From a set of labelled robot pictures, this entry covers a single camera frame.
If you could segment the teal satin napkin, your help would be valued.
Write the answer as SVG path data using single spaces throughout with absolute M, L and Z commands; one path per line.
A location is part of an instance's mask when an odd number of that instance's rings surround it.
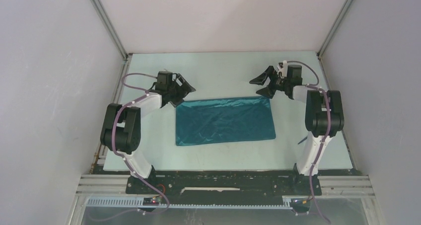
M 262 96 L 191 100 L 175 108 L 180 147 L 275 138 L 270 100 Z

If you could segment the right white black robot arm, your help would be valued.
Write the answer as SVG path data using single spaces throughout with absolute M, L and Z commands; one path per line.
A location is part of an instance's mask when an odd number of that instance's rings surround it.
M 304 123 L 308 135 L 303 153 L 294 166 L 299 175 L 292 177 L 288 184 L 291 192 L 302 194 L 309 187 L 304 176 L 314 177 L 318 173 L 327 145 L 344 128 L 341 93 L 321 87 L 317 73 L 301 61 L 268 66 L 249 83 L 262 86 L 256 92 L 260 96 L 272 99 L 280 91 L 291 100 L 305 103 Z

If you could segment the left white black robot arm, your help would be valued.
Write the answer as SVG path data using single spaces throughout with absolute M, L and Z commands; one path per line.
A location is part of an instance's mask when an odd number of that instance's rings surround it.
M 141 89 L 144 94 L 139 98 L 107 106 L 100 134 L 101 145 L 123 160 L 144 193 L 155 191 L 157 180 L 151 176 L 153 165 L 139 149 L 142 118 L 167 104 L 177 107 L 196 91 L 179 73 L 159 71 L 154 79 L 150 88 Z

